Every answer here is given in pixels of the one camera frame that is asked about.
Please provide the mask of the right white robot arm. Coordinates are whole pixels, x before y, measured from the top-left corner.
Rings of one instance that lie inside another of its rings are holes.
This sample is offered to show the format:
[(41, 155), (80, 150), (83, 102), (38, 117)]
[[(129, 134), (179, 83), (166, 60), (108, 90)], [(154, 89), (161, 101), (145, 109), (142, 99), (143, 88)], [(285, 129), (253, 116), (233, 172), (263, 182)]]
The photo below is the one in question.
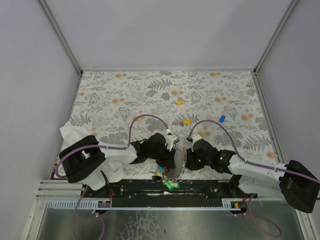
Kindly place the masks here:
[(296, 210), (312, 213), (320, 192), (320, 181), (300, 162), (262, 164), (243, 160), (237, 151), (218, 150), (200, 135), (187, 137), (186, 168), (197, 171), (209, 166), (231, 175), (236, 188), (245, 194), (279, 198)]

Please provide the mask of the metal keyring organizer with keys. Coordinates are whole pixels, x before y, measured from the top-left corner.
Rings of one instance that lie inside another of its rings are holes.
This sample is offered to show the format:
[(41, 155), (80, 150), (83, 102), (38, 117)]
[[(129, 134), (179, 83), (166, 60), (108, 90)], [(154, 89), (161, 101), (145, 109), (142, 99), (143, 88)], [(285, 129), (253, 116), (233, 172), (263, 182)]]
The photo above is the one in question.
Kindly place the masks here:
[(178, 180), (181, 178), (185, 164), (185, 154), (182, 149), (176, 150), (173, 160), (175, 168), (164, 169), (163, 171), (160, 171), (161, 167), (158, 166), (155, 175), (151, 177), (152, 180), (164, 184), (164, 186), (170, 191), (180, 188)]

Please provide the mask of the blue key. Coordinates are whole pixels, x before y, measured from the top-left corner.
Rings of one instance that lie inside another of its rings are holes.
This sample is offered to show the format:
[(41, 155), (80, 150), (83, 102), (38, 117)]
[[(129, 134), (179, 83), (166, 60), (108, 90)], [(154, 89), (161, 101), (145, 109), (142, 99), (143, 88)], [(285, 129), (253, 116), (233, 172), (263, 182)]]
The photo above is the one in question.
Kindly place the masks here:
[(220, 117), (220, 119), (219, 119), (219, 122), (220, 122), (220, 123), (223, 123), (223, 122), (225, 121), (225, 119), (226, 119), (226, 116), (225, 116), (225, 115), (222, 115), (222, 116)]

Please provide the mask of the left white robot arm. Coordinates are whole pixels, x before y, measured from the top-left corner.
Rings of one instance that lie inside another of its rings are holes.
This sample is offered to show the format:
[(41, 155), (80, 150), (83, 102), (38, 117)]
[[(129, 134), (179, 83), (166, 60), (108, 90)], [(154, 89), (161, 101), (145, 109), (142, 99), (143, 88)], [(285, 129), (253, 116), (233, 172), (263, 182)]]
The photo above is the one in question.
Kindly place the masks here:
[(59, 153), (55, 174), (63, 177), (59, 175), (62, 166), (69, 183), (82, 183), (97, 191), (123, 178), (120, 173), (111, 173), (108, 164), (115, 164), (110, 169), (118, 170), (118, 165), (142, 164), (152, 159), (165, 170), (175, 169), (174, 146), (179, 141), (179, 137), (170, 132), (166, 135), (157, 132), (148, 139), (130, 142), (129, 146), (104, 146), (94, 135), (89, 135)]

